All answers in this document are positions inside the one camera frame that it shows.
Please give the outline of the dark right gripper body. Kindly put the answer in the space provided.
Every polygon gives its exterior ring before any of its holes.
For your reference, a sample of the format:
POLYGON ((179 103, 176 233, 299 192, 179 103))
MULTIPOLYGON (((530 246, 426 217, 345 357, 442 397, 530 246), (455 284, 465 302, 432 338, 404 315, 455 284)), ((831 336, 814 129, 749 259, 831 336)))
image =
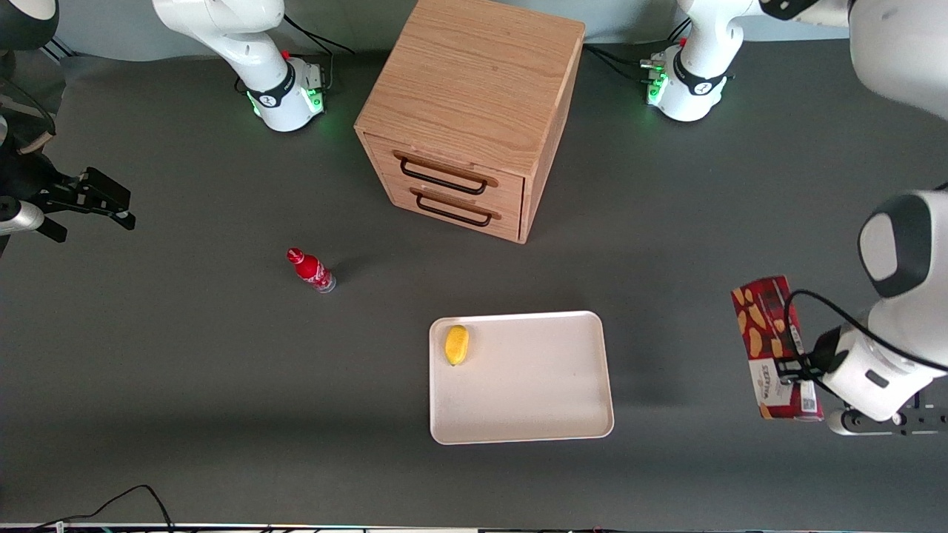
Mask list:
POLYGON ((50 188, 58 179, 58 170, 42 152, 20 154, 13 145, 2 145, 2 196, 28 200, 50 188))

